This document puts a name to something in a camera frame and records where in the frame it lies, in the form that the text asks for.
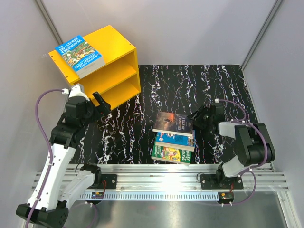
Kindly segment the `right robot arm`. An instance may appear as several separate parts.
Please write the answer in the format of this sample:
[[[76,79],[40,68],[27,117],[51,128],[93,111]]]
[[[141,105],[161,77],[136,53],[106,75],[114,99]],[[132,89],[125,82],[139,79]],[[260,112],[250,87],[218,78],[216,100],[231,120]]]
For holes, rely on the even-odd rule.
[[[232,159],[220,164],[214,174],[198,175],[203,190],[242,190],[242,174],[275,160],[276,152],[264,123],[225,121],[221,103],[200,107],[195,117],[197,127],[235,140],[236,155]]]

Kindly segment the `dark Tale of Two Cities book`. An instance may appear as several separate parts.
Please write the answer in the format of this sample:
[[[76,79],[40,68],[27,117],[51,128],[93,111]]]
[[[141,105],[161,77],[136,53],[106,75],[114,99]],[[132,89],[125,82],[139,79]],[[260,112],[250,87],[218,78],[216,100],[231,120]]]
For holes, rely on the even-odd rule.
[[[192,137],[193,121],[184,114],[158,112],[152,131]]]

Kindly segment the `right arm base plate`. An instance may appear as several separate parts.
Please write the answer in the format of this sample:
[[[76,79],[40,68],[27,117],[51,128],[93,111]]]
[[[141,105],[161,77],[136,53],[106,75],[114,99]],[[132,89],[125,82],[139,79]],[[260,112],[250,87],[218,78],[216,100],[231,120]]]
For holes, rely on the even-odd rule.
[[[242,190],[244,188],[240,177],[219,179],[215,174],[200,174],[199,178],[203,190]]]

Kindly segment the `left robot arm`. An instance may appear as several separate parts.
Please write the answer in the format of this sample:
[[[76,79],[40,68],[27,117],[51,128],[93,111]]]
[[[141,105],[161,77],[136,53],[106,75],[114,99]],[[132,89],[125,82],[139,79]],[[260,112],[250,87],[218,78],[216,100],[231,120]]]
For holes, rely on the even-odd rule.
[[[47,143],[48,156],[31,197],[16,209],[16,215],[25,220],[25,227],[36,224],[46,228],[62,228],[72,205],[85,190],[101,189],[98,198],[103,199],[106,190],[114,190],[117,185],[117,175],[102,174],[96,164],[84,164],[74,179],[63,190],[60,189],[85,129],[90,123],[109,115],[111,106],[98,92],[93,93],[98,102],[98,105],[94,105],[84,92],[75,87],[61,89],[60,92],[68,96],[65,112],[52,129],[51,136],[47,137],[39,119],[38,107],[41,99],[51,92],[48,90],[41,94],[35,104],[35,118]]]

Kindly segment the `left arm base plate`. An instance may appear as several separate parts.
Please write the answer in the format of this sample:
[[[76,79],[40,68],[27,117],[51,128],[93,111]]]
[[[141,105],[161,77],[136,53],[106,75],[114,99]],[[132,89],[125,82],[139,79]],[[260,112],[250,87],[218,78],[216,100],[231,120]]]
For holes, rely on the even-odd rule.
[[[102,174],[101,182],[90,186],[88,189],[116,189],[117,185],[117,174]]]

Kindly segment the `blue paperback book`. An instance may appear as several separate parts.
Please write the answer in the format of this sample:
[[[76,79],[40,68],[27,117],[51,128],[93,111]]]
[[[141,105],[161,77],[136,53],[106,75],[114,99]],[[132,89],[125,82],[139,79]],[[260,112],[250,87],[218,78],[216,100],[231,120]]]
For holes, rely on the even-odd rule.
[[[192,136],[183,136],[172,133],[157,133],[155,144],[157,146],[193,152],[195,149],[194,136],[194,130],[192,131]]]

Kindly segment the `blue 26-storey treehouse book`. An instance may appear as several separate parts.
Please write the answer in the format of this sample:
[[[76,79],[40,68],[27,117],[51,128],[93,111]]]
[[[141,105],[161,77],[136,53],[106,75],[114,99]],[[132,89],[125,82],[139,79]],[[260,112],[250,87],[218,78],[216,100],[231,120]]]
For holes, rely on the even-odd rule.
[[[105,66],[102,54],[81,36],[57,46],[55,50],[80,79]]]

